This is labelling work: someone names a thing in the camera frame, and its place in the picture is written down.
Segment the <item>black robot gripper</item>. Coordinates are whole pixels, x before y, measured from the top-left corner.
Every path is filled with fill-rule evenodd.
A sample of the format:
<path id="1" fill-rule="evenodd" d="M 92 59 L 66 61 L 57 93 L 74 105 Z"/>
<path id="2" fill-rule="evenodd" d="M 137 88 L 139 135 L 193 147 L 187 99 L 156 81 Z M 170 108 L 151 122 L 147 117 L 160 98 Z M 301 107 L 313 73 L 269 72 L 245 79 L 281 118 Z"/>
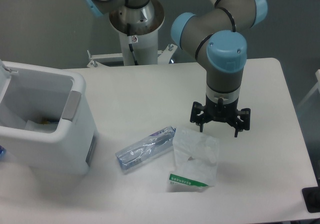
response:
<path id="1" fill-rule="evenodd" d="M 249 131 L 251 128 L 251 109 L 243 108 L 237 110 L 238 100 L 229 104 L 217 103 L 212 101 L 208 96 L 205 99 L 205 106 L 194 101 L 191 108 L 190 122 L 199 126 L 202 133 L 204 124 L 211 121 L 230 123 L 235 129 L 234 137 L 237 138 L 239 132 Z"/>

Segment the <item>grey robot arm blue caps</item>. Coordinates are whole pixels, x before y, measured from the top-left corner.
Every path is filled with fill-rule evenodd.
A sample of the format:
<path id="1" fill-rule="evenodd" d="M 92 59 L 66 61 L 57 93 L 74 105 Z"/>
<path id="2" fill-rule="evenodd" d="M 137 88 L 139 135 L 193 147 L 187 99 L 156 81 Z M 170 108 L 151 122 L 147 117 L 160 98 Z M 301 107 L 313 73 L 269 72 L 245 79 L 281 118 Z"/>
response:
<path id="1" fill-rule="evenodd" d="M 213 10 L 203 16 L 180 14 L 170 35 L 206 72 L 205 104 L 194 102 L 190 121 L 199 127 L 214 121 L 236 133 L 250 129 L 251 110 L 238 109 L 247 42 L 241 31 L 263 21 L 266 0 L 210 0 Z M 157 0 L 85 0 L 94 15 L 109 16 L 118 32 L 126 66 L 157 64 L 158 30 L 165 18 Z"/>

